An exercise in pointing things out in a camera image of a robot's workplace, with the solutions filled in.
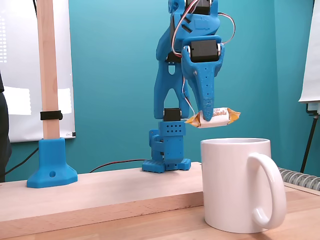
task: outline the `coffee mug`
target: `coffee mug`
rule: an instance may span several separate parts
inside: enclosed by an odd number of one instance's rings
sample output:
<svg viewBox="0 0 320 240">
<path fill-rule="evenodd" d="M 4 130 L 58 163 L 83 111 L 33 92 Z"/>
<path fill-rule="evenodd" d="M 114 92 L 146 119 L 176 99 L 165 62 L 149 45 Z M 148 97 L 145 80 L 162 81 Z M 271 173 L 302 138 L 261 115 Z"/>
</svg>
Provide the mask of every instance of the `coffee mug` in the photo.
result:
<svg viewBox="0 0 320 240">
<path fill-rule="evenodd" d="M 285 186 L 268 139 L 221 138 L 201 142 L 204 218 L 231 233 L 259 233 L 286 216 Z"/>
</svg>

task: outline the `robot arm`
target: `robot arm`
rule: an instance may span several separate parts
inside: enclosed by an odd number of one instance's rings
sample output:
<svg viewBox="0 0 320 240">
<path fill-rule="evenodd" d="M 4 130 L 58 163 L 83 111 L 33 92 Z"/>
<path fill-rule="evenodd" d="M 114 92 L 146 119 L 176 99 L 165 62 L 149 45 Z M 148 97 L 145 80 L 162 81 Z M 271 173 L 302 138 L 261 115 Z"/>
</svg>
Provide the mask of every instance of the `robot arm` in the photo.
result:
<svg viewBox="0 0 320 240">
<path fill-rule="evenodd" d="M 162 121 L 158 129 L 149 131 L 151 159 L 142 164 L 143 171 L 154 173 L 190 169 L 191 160 L 184 158 L 184 119 L 192 108 L 186 80 L 198 110 L 210 121 L 214 113 L 214 79 L 225 54 L 221 38 L 216 35 L 220 26 L 218 0 L 169 0 L 168 9 L 171 21 L 156 49 L 159 68 L 154 85 L 154 117 Z M 170 89 L 177 95 L 179 108 L 164 107 Z"/>
</svg>

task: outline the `wrapped candy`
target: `wrapped candy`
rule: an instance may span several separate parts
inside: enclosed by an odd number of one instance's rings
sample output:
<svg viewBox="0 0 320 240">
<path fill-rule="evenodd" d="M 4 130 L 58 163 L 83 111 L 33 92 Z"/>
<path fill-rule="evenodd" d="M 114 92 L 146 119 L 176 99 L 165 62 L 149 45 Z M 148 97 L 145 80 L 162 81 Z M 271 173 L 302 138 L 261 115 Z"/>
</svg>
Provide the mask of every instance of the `wrapped candy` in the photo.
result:
<svg viewBox="0 0 320 240">
<path fill-rule="evenodd" d="M 191 124 L 199 129 L 215 128 L 232 124 L 239 119 L 240 114 L 240 112 L 233 111 L 228 107 L 221 107 L 213 109 L 210 121 L 204 120 L 203 113 L 200 111 L 197 115 L 189 118 L 185 123 Z"/>
</svg>

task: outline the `wall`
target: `wall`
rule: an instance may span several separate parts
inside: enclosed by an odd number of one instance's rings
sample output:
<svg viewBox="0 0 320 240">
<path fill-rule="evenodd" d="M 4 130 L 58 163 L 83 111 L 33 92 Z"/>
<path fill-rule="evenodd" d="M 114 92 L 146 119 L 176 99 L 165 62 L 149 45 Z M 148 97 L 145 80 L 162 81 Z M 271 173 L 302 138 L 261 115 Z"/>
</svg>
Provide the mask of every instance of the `wall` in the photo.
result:
<svg viewBox="0 0 320 240">
<path fill-rule="evenodd" d="M 157 128 L 153 88 L 158 40 L 169 26 L 166 0 L 70 0 L 70 33 L 76 139 L 68 140 L 67 161 L 78 173 L 101 164 L 150 158 L 148 132 Z M 237 32 L 226 45 L 223 67 L 215 79 L 215 104 L 242 112 L 226 127 L 187 127 L 185 157 L 200 161 L 200 141 L 208 138 L 269 138 L 276 162 L 281 159 L 275 16 L 273 1 L 221 0 L 219 10 L 236 21 Z M 221 19 L 218 34 L 227 39 L 232 25 Z M 175 107 L 172 92 L 166 107 Z M 10 169 L 37 147 L 36 142 L 13 145 Z M 38 165 L 35 155 L 10 173 L 23 180 Z M 112 165 L 103 170 L 140 167 Z"/>
<path fill-rule="evenodd" d="M 282 168 L 300 171 L 312 125 L 299 103 L 304 79 L 313 0 L 275 0 L 276 60 Z M 316 128 L 306 173 L 320 176 L 320 129 Z"/>
</svg>

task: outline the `screw hole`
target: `screw hole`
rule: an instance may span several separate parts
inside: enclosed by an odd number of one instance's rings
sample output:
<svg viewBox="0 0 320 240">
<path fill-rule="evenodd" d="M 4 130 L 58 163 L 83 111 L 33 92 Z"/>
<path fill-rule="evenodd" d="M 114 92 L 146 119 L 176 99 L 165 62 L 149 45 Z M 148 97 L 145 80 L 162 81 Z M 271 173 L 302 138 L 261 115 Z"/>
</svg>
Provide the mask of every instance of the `screw hole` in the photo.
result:
<svg viewBox="0 0 320 240">
<path fill-rule="evenodd" d="M 50 176 L 51 178 L 54 178 L 54 177 L 56 176 L 56 172 L 55 172 L 55 171 L 51 171 L 51 172 L 49 173 L 49 176 Z"/>
</svg>

